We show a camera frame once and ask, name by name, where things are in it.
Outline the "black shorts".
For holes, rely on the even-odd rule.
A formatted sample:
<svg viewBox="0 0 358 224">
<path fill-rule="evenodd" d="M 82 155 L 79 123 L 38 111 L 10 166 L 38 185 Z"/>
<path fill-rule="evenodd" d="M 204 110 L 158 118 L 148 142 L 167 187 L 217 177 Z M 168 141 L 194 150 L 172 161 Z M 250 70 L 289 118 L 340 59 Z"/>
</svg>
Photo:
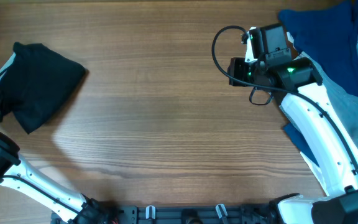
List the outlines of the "black shorts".
<svg viewBox="0 0 358 224">
<path fill-rule="evenodd" d="M 77 89 L 86 75 L 81 64 L 43 44 L 13 45 L 0 69 L 1 114 L 13 113 L 28 134 L 46 123 Z"/>
</svg>

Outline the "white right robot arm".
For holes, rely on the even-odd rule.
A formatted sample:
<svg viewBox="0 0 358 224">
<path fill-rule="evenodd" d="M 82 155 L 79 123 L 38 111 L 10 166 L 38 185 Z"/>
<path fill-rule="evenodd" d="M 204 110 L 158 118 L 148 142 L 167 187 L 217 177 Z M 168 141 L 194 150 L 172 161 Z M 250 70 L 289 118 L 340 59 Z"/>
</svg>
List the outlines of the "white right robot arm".
<svg viewBox="0 0 358 224">
<path fill-rule="evenodd" d="M 292 59 L 283 27 L 242 29 L 242 58 L 224 71 L 232 86 L 266 91 L 301 135 L 314 156 L 312 170 L 325 191 L 321 198 L 300 194 L 271 202 L 275 223 L 358 223 L 358 148 L 334 110 L 323 79 L 308 58 Z"/>
</svg>

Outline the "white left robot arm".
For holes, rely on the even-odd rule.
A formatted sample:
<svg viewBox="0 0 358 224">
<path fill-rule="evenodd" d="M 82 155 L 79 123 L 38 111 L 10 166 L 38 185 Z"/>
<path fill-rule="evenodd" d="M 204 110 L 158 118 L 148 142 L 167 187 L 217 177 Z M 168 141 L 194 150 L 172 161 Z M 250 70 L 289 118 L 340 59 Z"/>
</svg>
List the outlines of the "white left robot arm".
<svg viewBox="0 0 358 224">
<path fill-rule="evenodd" d="M 97 200 L 70 190 L 32 166 L 20 147 L 0 132 L 0 185 L 51 209 L 52 223 L 113 223 L 114 215 Z"/>
</svg>

